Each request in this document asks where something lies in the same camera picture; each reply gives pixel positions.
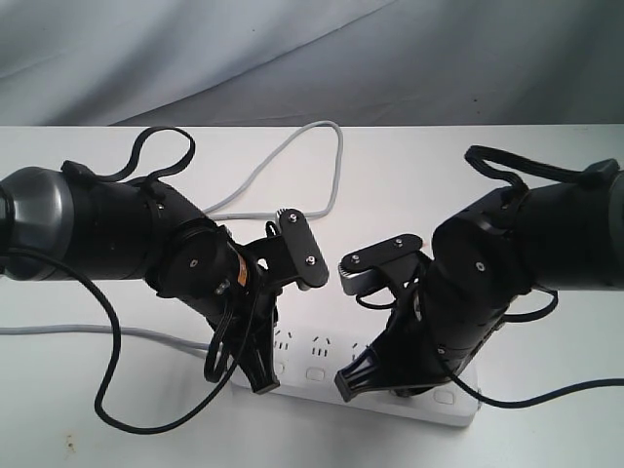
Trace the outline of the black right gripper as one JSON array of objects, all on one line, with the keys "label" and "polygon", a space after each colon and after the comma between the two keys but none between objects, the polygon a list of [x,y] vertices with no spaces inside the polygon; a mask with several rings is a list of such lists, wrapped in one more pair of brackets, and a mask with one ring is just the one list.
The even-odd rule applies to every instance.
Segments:
[{"label": "black right gripper", "polygon": [[436,319],[425,293],[426,273],[432,260],[420,253],[413,278],[396,291],[384,331],[346,367],[334,383],[343,401],[376,391],[420,395],[451,382],[472,360],[472,349],[461,348],[449,327],[436,327],[449,315]]}]

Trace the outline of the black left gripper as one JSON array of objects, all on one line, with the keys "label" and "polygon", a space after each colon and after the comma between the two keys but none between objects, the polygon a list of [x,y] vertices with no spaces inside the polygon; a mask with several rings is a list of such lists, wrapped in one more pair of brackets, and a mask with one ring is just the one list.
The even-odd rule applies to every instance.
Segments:
[{"label": "black left gripper", "polygon": [[218,278],[208,313],[214,339],[224,351],[241,351],[239,368],[255,394],[280,386],[274,369],[277,296],[293,281],[293,260],[282,235],[269,234],[245,246],[227,240],[228,270]]}]

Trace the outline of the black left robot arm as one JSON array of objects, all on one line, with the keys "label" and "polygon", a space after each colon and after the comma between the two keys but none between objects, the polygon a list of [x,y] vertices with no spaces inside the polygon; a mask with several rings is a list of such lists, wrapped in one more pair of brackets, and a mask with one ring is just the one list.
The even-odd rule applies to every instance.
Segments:
[{"label": "black left robot arm", "polygon": [[142,280],[175,298],[216,328],[233,317],[226,353],[253,391],[276,389],[273,327],[276,294],[258,265],[259,241],[237,243],[188,199],[156,181],[84,180],[39,167],[1,181],[1,249],[28,249],[60,261],[93,281]]}]

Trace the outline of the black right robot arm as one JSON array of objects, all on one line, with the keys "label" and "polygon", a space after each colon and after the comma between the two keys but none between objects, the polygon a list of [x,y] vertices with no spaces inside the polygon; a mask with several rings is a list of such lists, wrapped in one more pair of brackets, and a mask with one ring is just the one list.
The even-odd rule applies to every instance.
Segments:
[{"label": "black right robot arm", "polygon": [[534,290],[623,287],[623,174],[609,164],[523,193],[495,189],[442,223],[432,253],[398,235],[346,254],[344,291],[394,296],[384,330],[335,376],[345,401],[374,391],[423,393],[461,374]]}]

